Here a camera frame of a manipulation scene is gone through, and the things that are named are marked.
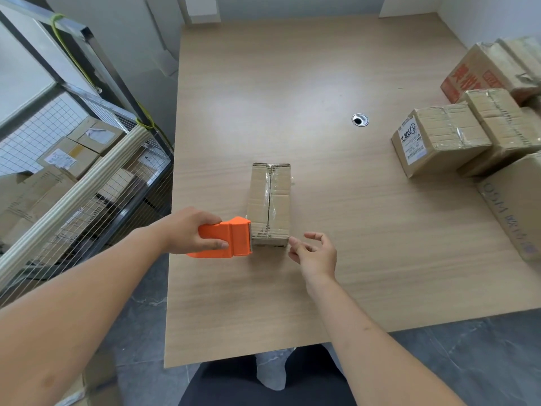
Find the metal grommet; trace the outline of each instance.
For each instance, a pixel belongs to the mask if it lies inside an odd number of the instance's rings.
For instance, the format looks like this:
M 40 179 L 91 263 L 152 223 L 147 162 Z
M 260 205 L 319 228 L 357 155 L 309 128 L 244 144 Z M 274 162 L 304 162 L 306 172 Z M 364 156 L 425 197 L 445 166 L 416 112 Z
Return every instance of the metal grommet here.
M 355 114 L 353 117 L 351 117 L 351 121 L 357 127 L 365 127 L 369 124 L 369 118 L 364 114 Z

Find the person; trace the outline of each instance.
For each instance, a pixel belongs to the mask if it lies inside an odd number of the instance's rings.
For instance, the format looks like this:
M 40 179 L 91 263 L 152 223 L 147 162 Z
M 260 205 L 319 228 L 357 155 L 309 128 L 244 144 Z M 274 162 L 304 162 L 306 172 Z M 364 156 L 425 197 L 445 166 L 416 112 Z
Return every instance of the person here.
M 85 368 L 147 269 L 163 253 L 227 248 L 202 239 L 218 224 L 209 212 L 186 208 L 132 231 L 118 244 L 51 279 L 0 310 L 0 404 L 55 405 Z M 435 374 L 365 313 L 334 276 L 336 249 L 322 233 L 291 237 L 300 265 L 342 364 L 319 346 L 297 348 L 286 362 L 286 388 L 272 391 L 255 377 L 255 357 L 201 365 L 180 405 L 355 404 L 463 405 Z

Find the forearm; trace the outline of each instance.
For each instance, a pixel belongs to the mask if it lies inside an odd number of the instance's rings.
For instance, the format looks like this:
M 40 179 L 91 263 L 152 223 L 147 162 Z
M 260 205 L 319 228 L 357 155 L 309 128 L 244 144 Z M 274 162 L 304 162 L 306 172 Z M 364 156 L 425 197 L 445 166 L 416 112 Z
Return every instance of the forearm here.
M 49 405 L 90 360 L 162 251 L 141 228 L 0 310 L 2 404 Z
M 463 405 L 334 280 L 312 288 L 349 386 L 362 405 Z

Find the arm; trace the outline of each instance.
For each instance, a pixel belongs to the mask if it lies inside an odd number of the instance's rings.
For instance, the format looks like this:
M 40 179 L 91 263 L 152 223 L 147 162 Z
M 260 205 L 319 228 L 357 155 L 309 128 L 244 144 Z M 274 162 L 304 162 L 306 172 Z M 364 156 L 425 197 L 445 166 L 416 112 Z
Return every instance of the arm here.
M 199 237 L 199 225 L 219 222 L 210 213 L 183 209 L 1 309 L 0 404 L 58 402 L 160 254 L 228 247 Z
M 334 277 L 336 249 L 327 236 L 307 232 L 321 247 L 290 238 L 289 257 L 301 265 L 355 401 L 361 405 L 463 405 L 445 383 L 390 337 Z

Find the orange tape dispenser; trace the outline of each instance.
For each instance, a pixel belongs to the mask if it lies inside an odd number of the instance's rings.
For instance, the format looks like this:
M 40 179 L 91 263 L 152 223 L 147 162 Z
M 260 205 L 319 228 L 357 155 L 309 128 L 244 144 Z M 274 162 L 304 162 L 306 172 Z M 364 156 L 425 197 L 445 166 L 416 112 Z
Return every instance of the orange tape dispenser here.
M 217 251 L 189 253 L 192 258 L 233 258 L 245 257 L 252 253 L 251 222 L 246 218 L 236 217 L 216 225 L 199 226 L 201 238 L 221 239 L 229 243 L 229 248 Z

